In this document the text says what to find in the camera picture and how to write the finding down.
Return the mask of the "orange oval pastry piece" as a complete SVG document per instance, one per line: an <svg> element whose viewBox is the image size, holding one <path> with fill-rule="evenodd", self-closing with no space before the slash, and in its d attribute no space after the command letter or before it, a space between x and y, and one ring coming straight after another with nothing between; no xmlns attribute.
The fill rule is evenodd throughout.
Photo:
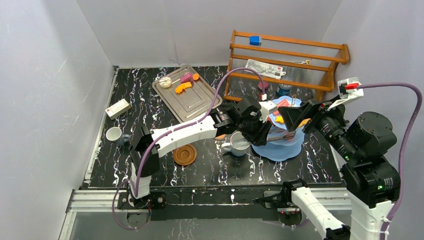
<svg viewBox="0 0 424 240"><path fill-rule="evenodd" d="M175 88L175 93L179 95L179 94L181 94L184 90L185 90L185 87L184 87L184 86L182 86L182 85L179 85L179 86L177 86L177 87Z"/></svg>

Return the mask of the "blue block on shelf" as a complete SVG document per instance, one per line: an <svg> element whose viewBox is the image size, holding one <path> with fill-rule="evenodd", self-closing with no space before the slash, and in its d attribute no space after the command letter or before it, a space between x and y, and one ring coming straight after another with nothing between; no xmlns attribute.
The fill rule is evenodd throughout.
<svg viewBox="0 0 424 240"><path fill-rule="evenodd" d="M261 46L262 45L262 37L259 35L253 35L249 37L249 44L251 46Z"/></svg>

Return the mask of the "pink layered cake slice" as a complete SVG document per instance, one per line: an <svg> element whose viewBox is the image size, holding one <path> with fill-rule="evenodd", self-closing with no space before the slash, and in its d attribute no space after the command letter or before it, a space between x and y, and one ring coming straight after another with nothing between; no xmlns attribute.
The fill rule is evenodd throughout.
<svg viewBox="0 0 424 240"><path fill-rule="evenodd" d="M291 107L292 106L292 102L288 101L287 99L283 99L280 102L278 102L277 107Z"/></svg>

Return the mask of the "small orange round cookie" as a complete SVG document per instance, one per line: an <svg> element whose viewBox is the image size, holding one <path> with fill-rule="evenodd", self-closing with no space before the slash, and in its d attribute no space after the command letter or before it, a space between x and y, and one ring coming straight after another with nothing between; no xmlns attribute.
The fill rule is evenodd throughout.
<svg viewBox="0 0 424 240"><path fill-rule="evenodd" d="M198 73L195 73L192 75L192 78L194 81L198 81L200 79L200 75Z"/></svg>

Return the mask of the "steel food tongs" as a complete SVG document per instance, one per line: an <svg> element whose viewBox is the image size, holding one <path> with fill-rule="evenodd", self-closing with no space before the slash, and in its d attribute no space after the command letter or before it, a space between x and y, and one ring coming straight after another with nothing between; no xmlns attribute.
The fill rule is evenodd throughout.
<svg viewBox="0 0 424 240"><path fill-rule="evenodd" d="M251 143L250 146L266 146L268 143L273 143L274 145L284 145L286 143L291 143L294 141L294 138L297 137L296 131L290 131L291 134L282 136L277 134L272 134L270 131L277 130L276 129L270 129L269 131L259 131L259 132L241 132L242 135Z"/></svg>

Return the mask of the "brown chocolate chip cookie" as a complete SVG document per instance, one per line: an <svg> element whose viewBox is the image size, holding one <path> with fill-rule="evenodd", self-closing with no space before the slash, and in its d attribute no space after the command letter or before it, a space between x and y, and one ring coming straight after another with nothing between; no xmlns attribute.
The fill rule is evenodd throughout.
<svg viewBox="0 0 424 240"><path fill-rule="evenodd" d="M310 119L310 118L307 118L307 119L302 120L302 121L300 122L300 124L297 126L297 128L301 128L301 127L303 127L304 125L308 124L310 121L311 121L311 119Z"/></svg>

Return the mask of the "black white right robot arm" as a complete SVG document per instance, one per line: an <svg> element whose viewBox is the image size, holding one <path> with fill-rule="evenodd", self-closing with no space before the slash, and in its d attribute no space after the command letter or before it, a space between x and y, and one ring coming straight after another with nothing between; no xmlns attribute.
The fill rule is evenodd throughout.
<svg viewBox="0 0 424 240"><path fill-rule="evenodd" d="M344 118L343 104L310 100L299 107L278 108L289 131L307 120L303 131L319 132L345 160L341 174L351 203L351 225L334 217L302 179L286 181L276 194L256 198L255 204L298 207L324 240L377 240L400 197L401 177L385 153L397 142L390 120L365 111L353 123Z"/></svg>

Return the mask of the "orange yellow pastry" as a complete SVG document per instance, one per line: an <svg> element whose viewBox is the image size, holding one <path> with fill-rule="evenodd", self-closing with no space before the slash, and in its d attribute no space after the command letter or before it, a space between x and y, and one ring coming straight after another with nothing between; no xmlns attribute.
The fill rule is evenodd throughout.
<svg viewBox="0 0 424 240"><path fill-rule="evenodd" d="M277 115L275 117L275 122L276 123L280 123L280 124L284 124L285 123L285 121L284 121L284 119L283 119L283 117L281 115Z"/></svg>

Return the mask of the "maroon heart-shaped object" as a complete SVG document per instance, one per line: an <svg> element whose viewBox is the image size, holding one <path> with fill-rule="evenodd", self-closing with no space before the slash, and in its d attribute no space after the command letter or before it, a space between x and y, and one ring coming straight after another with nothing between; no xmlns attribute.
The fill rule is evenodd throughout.
<svg viewBox="0 0 424 240"><path fill-rule="evenodd" d="M262 83L261 81L258 83L258 88L262 91L262 90L266 90L269 87L269 83L268 82L264 82Z"/></svg>

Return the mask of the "small grey white cup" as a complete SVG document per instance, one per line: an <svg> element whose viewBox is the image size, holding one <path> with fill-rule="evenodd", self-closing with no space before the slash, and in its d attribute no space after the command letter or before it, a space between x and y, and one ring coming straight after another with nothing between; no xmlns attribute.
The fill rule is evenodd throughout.
<svg viewBox="0 0 424 240"><path fill-rule="evenodd" d="M105 137L108 141L116 144L117 146L124 146L130 141L131 136L124 134L119 127L111 127L106 131Z"/></svg>

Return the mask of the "small white cardboard box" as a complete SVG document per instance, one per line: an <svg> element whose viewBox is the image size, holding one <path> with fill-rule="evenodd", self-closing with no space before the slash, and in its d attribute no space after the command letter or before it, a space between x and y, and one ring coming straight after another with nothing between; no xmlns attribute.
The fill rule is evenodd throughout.
<svg viewBox="0 0 424 240"><path fill-rule="evenodd" d="M130 103L126 99L121 99L115 104L105 109L107 116L114 120L131 108Z"/></svg>

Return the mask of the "white iced round pastry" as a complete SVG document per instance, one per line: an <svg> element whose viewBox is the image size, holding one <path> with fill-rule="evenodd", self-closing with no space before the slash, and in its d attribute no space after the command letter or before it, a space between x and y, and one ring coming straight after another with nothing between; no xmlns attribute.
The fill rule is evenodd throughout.
<svg viewBox="0 0 424 240"><path fill-rule="evenodd" d="M173 84L173 81L168 76L164 76L159 79L159 86L161 88L164 88L164 89L169 88L172 84Z"/></svg>

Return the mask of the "steel serving tray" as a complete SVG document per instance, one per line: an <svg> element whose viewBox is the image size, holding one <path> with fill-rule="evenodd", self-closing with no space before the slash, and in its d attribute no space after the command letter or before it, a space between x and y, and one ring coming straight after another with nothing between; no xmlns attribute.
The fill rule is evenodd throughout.
<svg viewBox="0 0 424 240"><path fill-rule="evenodd" d="M192 87L182 93L176 93L175 89L180 85L180 78L188 73L194 75L197 72L193 67L185 65L166 75L171 79L170 87L161 87L159 80L152 83L152 88L180 123L204 115L211 106L216 92L203 77L200 77Z"/></svg>

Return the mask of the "pink round macaron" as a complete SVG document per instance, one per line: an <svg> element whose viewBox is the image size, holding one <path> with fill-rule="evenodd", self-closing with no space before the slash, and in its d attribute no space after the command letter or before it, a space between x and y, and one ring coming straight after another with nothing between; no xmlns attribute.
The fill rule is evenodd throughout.
<svg viewBox="0 0 424 240"><path fill-rule="evenodd" d="M277 134L278 136L286 136L286 135L291 134L290 131L285 130L285 129L282 129L282 128L278 128L276 130L272 130L272 131L270 131L270 133L271 134Z"/></svg>

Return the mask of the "white ceramic mug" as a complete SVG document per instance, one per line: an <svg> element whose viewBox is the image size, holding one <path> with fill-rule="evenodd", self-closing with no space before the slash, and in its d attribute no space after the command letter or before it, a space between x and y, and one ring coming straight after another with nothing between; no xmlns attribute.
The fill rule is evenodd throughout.
<svg viewBox="0 0 424 240"><path fill-rule="evenodd" d="M230 136L229 142L221 144L220 148L226 153L242 157L247 153L250 146L251 143L243 136L243 134L240 131L235 131Z"/></svg>

